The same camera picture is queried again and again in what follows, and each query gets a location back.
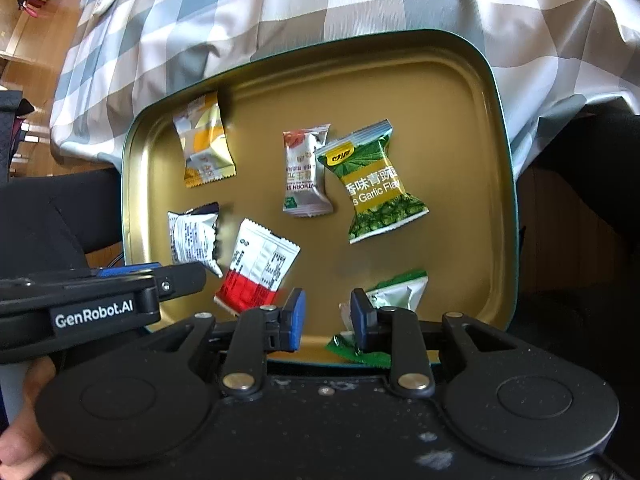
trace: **yellow snack packet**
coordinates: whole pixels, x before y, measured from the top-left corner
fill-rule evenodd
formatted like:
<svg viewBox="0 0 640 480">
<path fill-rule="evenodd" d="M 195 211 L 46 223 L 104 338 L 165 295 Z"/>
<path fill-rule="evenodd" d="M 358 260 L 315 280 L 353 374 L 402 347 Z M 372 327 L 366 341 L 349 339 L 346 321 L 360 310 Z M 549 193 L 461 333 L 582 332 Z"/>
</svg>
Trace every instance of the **yellow snack packet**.
<svg viewBox="0 0 640 480">
<path fill-rule="evenodd" d="M 199 186 L 236 174 L 225 129 L 220 119 L 218 93 L 198 97 L 174 115 L 186 166 L 184 183 Z"/>
</svg>

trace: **tray rim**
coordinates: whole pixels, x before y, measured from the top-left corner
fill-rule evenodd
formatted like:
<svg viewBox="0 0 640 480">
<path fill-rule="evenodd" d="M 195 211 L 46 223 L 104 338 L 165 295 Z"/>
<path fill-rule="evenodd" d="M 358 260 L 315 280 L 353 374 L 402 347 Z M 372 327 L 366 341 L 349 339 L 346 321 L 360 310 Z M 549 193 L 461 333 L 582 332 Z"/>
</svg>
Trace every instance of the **tray rim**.
<svg viewBox="0 0 640 480">
<path fill-rule="evenodd" d="M 290 48 L 289 50 L 284 50 L 282 52 L 275 52 L 272 54 L 267 54 L 266 56 L 257 57 L 255 59 L 249 60 L 246 63 L 242 63 L 239 65 L 233 66 L 231 68 L 228 68 L 226 70 L 223 70 L 222 72 L 218 72 L 217 74 L 201 79 L 200 81 L 195 82 L 192 85 L 186 86 L 185 88 L 182 88 L 176 92 L 173 92 L 172 94 L 165 95 L 162 99 L 144 107 L 142 110 L 139 111 L 139 113 L 136 114 L 131 124 L 129 125 L 129 129 L 127 130 L 127 133 L 125 136 L 125 142 L 122 145 L 122 157 L 121 157 L 122 166 L 120 170 L 120 183 L 121 183 L 120 210 L 123 213 L 122 220 L 121 220 L 121 230 L 122 230 L 122 251 L 124 254 L 125 264 L 126 265 L 130 264 L 130 248 L 128 247 L 126 231 L 125 231 L 125 216 L 124 216 L 125 203 L 124 202 L 125 202 L 126 190 L 125 190 L 124 183 L 129 181 L 128 161 L 129 161 L 130 148 L 131 148 L 132 141 L 135 137 L 135 134 L 138 130 L 138 127 L 140 125 L 142 118 L 144 118 L 144 115 L 147 114 L 150 109 L 156 108 L 156 107 L 157 108 L 162 107 L 162 104 L 164 104 L 164 102 L 166 102 L 168 99 L 173 98 L 176 94 L 179 94 L 182 92 L 188 92 L 189 90 L 195 88 L 198 85 L 203 84 L 204 82 L 209 82 L 217 78 L 223 78 L 224 76 L 231 74 L 235 70 L 242 70 L 243 68 L 252 64 L 267 62 L 268 60 L 271 60 L 274 58 L 287 57 L 296 52 L 300 52 L 304 50 L 321 49 L 324 46 L 332 45 L 332 44 L 340 44 L 340 43 L 350 42 L 350 41 L 362 41 L 362 40 L 373 39 L 373 38 L 378 38 L 383 36 L 407 36 L 407 35 L 414 35 L 414 34 L 421 34 L 421 33 L 422 34 L 433 33 L 436 35 L 449 36 L 450 38 L 453 39 L 453 41 L 458 41 L 460 43 L 463 43 L 467 48 L 469 48 L 473 52 L 473 55 L 478 58 L 478 61 L 482 64 L 483 68 L 486 70 L 486 81 L 490 83 L 490 86 L 491 86 L 491 88 L 490 89 L 487 88 L 487 90 L 491 91 L 490 98 L 494 100 L 495 105 L 497 106 L 498 117 L 496 118 L 495 122 L 497 123 L 497 126 L 499 126 L 499 129 L 502 133 L 502 140 L 504 141 L 504 144 L 502 147 L 503 155 L 506 155 L 507 160 L 509 162 L 509 167 L 511 170 L 511 177 L 508 179 L 507 184 L 509 186 L 508 191 L 509 191 L 509 197 L 511 199 L 511 205 L 512 205 L 511 211 L 513 213 L 513 221 L 515 224 L 514 243 L 513 243 L 514 254 L 512 255 L 513 256 L 512 271 L 513 271 L 513 279 L 514 279 L 513 302 L 511 305 L 504 306 L 505 308 L 509 309 L 508 316 L 507 316 L 505 325 L 498 327 L 498 329 L 500 330 L 507 330 L 507 328 L 511 324 L 511 321 L 513 320 L 513 317 L 515 315 L 516 305 L 518 301 L 518 286 L 520 281 L 520 249 L 521 248 L 520 248 L 520 232 L 519 232 L 520 217 L 519 217 L 519 211 L 518 211 L 518 197 L 516 195 L 516 181 L 513 174 L 513 155 L 511 153 L 511 147 L 510 147 L 511 145 L 510 145 L 510 140 L 507 132 L 506 122 L 504 120 L 504 107 L 502 106 L 502 100 L 500 98 L 500 92 L 498 91 L 498 85 L 495 80 L 494 71 L 492 70 L 491 65 L 487 61 L 487 58 L 484 56 L 482 51 L 479 50 L 478 47 L 476 47 L 473 43 L 471 43 L 467 38 L 464 38 L 463 36 L 460 36 L 455 32 L 451 32 L 449 30 L 445 30 L 442 28 L 411 28 L 407 30 L 388 30 L 383 32 L 374 32 L 372 34 L 361 34 L 357 36 L 350 36 L 348 38 L 338 38 L 335 40 L 322 41 L 320 43 L 312 43 L 304 46 L 296 46 L 296 47 Z"/>
</svg>

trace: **wooden floor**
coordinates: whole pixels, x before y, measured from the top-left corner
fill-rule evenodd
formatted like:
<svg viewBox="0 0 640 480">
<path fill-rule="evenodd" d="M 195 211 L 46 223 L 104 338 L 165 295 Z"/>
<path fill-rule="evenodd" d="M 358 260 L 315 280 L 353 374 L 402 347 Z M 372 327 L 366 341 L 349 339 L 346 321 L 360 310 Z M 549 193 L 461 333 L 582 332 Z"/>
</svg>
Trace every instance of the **wooden floor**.
<svg viewBox="0 0 640 480">
<path fill-rule="evenodd" d="M 38 108 L 29 117 L 47 137 L 52 97 L 66 50 L 78 20 L 78 0 L 51 0 L 42 17 L 27 18 L 16 54 L 25 61 L 11 61 L 1 83 L 21 89 Z M 59 165 L 45 143 L 23 143 L 28 157 L 20 170 L 26 176 L 46 176 L 95 169 L 86 162 L 66 160 Z M 608 282 L 625 265 L 625 250 L 612 230 L 585 206 L 556 174 L 529 168 L 518 182 L 520 224 L 526 226 L 522 250 L 520 290 Z M 90 256 L 94 266 L 105 265 L 120 247 Z"/>
</svg>

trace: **red and white packet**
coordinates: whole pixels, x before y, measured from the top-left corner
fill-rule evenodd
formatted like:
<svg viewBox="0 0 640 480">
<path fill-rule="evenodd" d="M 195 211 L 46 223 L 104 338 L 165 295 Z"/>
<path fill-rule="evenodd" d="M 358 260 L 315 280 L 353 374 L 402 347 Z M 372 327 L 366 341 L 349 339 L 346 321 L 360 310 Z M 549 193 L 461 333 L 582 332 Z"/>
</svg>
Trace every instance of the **red and white packet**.
<svg viewBox="0 0 640 480">
<path fill-rule="evenodd" d="M 213 300 L 236 316 L 249 308 L 272 304 L 298 252 L 300 247 L 293 242 L 245 218 L 229 271 Z"/>
</svg>

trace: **yellow logo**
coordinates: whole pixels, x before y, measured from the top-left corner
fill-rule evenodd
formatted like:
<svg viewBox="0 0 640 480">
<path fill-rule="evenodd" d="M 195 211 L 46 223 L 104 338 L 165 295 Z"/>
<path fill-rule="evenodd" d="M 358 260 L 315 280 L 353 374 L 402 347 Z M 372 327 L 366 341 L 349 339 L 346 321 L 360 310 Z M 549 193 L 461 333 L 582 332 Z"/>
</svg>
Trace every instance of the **yellow logo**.
<svg viewBox="0 0 640 480">
<path fill-rule="evenodd" d="M 353 147 L 353 144 L 345 142 L 344 144 L 326 152 L 326 163 L 329 166 L 340 164 L 353 155 L 354 150 L 355 148 Z"/>
</svg>

